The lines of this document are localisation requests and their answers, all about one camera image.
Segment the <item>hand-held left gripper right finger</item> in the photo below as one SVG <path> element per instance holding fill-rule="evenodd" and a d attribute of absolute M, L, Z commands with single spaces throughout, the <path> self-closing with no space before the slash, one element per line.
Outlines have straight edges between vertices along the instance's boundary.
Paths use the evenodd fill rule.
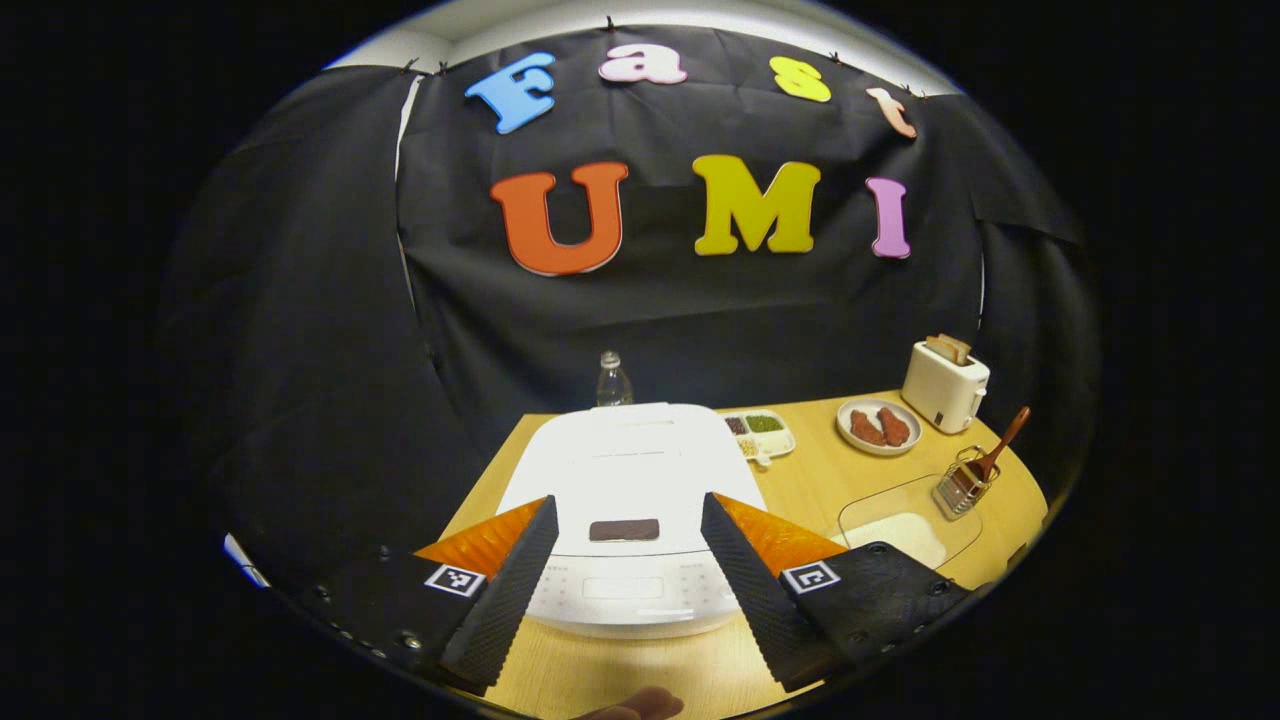
<path fill-rule="evenodd" d="M 701 536 L 786 691 L 910 648 L 972 593 L 887 542 L 850 550 L 716 492 L 703 501 Z"/>

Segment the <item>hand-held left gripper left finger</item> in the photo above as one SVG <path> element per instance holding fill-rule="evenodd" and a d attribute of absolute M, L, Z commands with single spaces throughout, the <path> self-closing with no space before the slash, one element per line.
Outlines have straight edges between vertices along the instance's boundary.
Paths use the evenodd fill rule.
<path fill-rule="evenodd" d="M 483 696 L 558 536 L 548 495 L 417 551 L 361 555 L 306 585 L 300 605 L 379 664 Z"/>

